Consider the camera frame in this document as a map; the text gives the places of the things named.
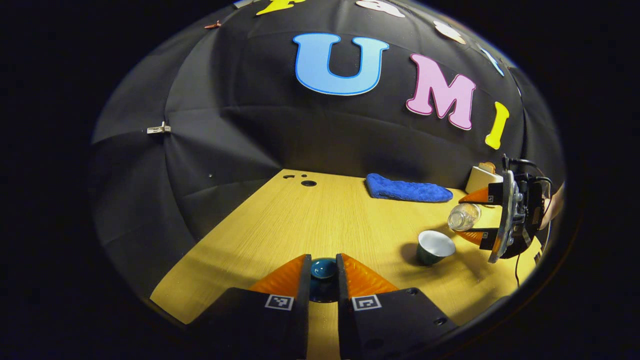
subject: wire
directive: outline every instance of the wire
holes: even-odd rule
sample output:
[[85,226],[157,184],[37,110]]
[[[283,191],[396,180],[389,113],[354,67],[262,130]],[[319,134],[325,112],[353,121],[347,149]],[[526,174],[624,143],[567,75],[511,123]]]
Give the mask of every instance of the wire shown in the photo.
[[516,282],[518,283],[518,287],[520,287],[520,279],[518,278],[518,263],[520,262],[520,254],[518,254],[518,259],[516,260]]

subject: metal clip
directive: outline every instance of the metal clip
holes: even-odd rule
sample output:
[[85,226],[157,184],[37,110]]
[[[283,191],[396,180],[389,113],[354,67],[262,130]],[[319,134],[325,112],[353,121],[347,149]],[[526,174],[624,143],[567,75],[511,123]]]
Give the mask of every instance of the metal clip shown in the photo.
[[164,121],[161,126],[156,127],[148,127],[147,134],[158,134],[158,133],[171,133],[171,126],[165,125]]

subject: yellow letter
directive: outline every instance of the yellow letter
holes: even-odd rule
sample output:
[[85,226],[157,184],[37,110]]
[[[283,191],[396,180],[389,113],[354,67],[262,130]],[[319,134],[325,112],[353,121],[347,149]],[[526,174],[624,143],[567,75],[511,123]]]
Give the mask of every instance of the yellow letter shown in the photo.
[[504,130],[504,124],[507,122],[508,117],[509,110],[496,101],[493,127],[491,128],[491,133],[484,138],[484,142],[496,150],[500,149],[500,138],[502,137],[502,130]]
[[[271,4],[269,4],[269,6],[267,6],[263,11],[257,12],[256,15],[292,8],[293,5],[289,4],[291,1],[292,0],[271,0]],[[304,0],[293,0],[294,3],[301,3],[303,1]]]

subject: human hand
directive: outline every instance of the human hand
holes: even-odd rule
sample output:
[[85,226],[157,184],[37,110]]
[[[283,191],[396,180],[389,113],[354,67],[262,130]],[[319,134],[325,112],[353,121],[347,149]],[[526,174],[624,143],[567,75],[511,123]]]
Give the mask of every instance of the human hand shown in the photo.
[[564,204],[564,183],[560,186],[560,189],[552,196],[551,199],[545,199],[545,216],[542,218],[542,224],[540,229],[544,229],[549,225],[549,222],[555,218],[560,210],[562,210]]

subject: cup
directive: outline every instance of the cup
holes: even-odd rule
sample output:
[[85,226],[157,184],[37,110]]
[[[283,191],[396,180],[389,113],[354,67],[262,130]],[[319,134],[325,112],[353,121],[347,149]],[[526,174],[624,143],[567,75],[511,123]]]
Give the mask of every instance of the cup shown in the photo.
[[425,265],[433,265],[456,252],[456,245],[445,234],[427,230],[418,235],[417,256]]

